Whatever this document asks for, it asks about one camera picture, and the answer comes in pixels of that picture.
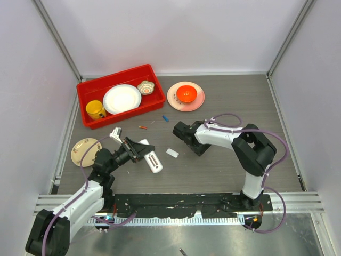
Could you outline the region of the white battery cover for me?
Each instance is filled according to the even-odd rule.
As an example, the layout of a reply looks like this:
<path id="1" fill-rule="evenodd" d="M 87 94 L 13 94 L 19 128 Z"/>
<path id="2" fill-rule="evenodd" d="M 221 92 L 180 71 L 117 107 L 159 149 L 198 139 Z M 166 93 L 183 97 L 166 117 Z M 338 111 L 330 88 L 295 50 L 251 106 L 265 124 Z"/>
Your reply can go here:
<path id="1" fill-rule="evenodd" d="M 174 158 L 178 158 L 178 156 L 179 156 L 179 153 L 176 152 L 175 150 L 171 149 L 171 148 L 168 148 L 168 149 L 166 150 L 166 153 L 169 154 L 169 155 L 171 155 L 171 156 L 174 157 Z"/>

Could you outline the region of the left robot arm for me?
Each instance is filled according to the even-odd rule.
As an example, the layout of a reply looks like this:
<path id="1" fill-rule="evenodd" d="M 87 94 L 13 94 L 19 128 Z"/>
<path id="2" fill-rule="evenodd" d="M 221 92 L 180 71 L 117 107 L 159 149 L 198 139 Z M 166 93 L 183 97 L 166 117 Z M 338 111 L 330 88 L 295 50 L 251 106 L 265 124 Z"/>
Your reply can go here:
<path id="1" fill-rule="evenodd" d="M 109 212 L 115 203 L 112 172 L 132 161 L 137 163 L 153 152 L 153 145 L 126 137 L 113 153 L 102 148 L 94 157 L 91 174 L 81 189 L 52 210 L 42 209 L 35 217 L 25 250 L 32 255 L 66 255 L 73 237 L 97 212 Z"/>

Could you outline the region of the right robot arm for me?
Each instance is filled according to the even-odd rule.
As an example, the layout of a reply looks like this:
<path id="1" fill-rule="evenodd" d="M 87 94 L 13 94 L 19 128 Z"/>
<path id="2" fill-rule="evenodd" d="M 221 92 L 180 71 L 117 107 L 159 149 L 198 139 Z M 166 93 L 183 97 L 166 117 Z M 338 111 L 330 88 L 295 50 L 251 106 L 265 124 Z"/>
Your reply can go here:
<path id="1" fill-rule="evenodd" d="M 196 121 L 192 125 L 178 122 L 173 134 L 182 140 L 198 156 L 210 146 L 219 146 L 234 151 L 246 171 L 245 183 L 240 193 L 239 205 L 245 210 L 254 210 L 260 204 L 266 170 L 277 153 L 276 147 L 254 124 L 243 128 L 219 126 L 212 119 Z"/>

